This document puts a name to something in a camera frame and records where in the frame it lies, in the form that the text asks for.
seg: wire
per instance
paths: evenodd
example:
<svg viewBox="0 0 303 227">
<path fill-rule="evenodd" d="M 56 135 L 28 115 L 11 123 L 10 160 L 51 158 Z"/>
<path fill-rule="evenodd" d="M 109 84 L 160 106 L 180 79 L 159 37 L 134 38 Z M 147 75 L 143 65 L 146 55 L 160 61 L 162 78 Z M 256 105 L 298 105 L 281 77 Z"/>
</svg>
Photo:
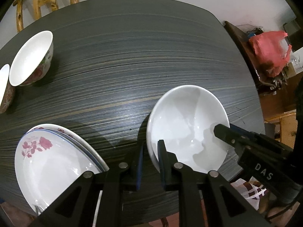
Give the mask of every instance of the wire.
<svg viewBox="0 0 303 227">
<path fill-rule="evenodd" d="M 276 217 L 280 216 L 281 214 L 287 212 L 290 208 L 292 208 L 293 205 L 294 205 L 295 203 L 296 203 L 296 201 L 293 201 L 291 204 L 289 204 L 289 205 L 288 205 L 285 209 L 283 209 L 282 211 L 276 213 L 276 214 L 273 215 L 273 216 L 266 217 L 265 219 L 266 219 L 266 220 L 271 220 L 271 219 L 273 219 L 273 218 L 276 218 Z"/>
</svg>

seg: white lettering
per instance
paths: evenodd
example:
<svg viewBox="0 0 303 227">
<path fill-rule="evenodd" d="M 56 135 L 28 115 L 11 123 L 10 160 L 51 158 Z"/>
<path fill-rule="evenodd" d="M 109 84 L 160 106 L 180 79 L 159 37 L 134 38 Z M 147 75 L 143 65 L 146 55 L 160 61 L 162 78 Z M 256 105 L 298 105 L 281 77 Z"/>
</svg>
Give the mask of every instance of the white lettering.
<svg viewBox="0 0 303 227">
<path fill-rule="evenodd" d="M 268 177 L 267 177 L 267 180 L 270 180 L 272 178 L 272 175 L 273 175 L 272 173 L 269 173 Z"/>
<path fill-rule="evenodd" d="M 263 171 L 261 171 L 261 174 L 263 174 L 265 176 L 266 173 L 266 169 L 264 169 Z"/>
<path fill-rule="evenodd" d="M 260 170 L 260 168 L 261 168 L 261 165 L 258 163 L 258 164 L 256 165 L 255 169 L 258 171 L 258 170 Z"/>
</svg>

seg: red plastic bag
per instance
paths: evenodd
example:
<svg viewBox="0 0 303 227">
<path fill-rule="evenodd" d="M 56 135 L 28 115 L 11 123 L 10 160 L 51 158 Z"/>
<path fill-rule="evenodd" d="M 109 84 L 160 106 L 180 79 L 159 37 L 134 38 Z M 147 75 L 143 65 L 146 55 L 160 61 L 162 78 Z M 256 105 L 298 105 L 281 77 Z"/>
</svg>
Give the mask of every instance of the red plastic bag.
<svg viewBox="0 0 303 227">
<path fill-rule="evenodd" d="M 255 54 L 267 76 L 277 76 L 290 60 L 291 45 L 288 49 L 281 46 L 281 41 L 287 36 L 284 31 L 269 31 L 249 39 Z"/>
</svg>

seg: tabletop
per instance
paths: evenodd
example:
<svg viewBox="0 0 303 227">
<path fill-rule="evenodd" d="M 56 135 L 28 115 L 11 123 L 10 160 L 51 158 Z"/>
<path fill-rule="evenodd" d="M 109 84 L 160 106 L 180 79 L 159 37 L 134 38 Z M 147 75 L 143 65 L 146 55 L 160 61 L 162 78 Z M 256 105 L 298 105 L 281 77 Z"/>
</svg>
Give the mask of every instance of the tabletop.
<svg viewBox="0 0 303 227">
<path fill-rule="evenodd" d="M 16 180 L 14 156 L 22 135 L 42 123 L 83 137 L 111 164 L 145 139 L 157 100 L 179 85 L 211 91 L 230 123 L 264 133 L 258 93 L 237 46 L 210 12 L 175 0 L 88 0 L 54 11 L 0 50 L 11 64 L 34 34 L 54 35 L 51 67 L 40 81 L 17 87 L 0 115 L 0 198 L 33 213 Z M 241 168 L 230 149 L 219 172 L 230 180 Z M 164 192 L 144 150 L 139 192 L 124 193 L 122 223 L 135 225 L 178 212 L 178 193 Z"/>
</svg>

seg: metal bolt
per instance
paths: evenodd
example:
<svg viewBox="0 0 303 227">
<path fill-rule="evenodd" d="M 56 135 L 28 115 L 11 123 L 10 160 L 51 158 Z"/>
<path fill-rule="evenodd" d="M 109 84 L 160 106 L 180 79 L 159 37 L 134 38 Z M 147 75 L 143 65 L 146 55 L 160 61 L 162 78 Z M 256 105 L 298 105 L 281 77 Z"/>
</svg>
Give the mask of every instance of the metal bolt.
<svg viewBox="0 0 303 227">
<path fill-rule="evenodd" d="M 176 169 L 181 169 L 181 168 L 183 167 L 183 164 L 180 163 L 180 162 L 177 162 L 177 163 L 174 163 L 174 167 L 175 167 Z"/>
<path fill-rule="evenodd" d="M 128 167 L 128 163 L 126 163 L 126 162 L 121 162 L 121 163 L 119 164 L 119 167 L 120 167 L 121 169 L 125 169 L 125 168 Z"/>
<path fill-rule="evenodd" d="M 210 171 L 209 174 L 212 177 L 217 177 L 219 175 L 219 173 L 217 171 L 215 171 L 215 170 Z"/>
<path fill-rule="evenodd" d="M 93 173 L 92 172 L 85 172 L 85 173 L 83 173 L 83 177 L 85 177 L 85 178 L 90 178 L 90 177 L 92 177 L 93 176 Z"/>
</svg>

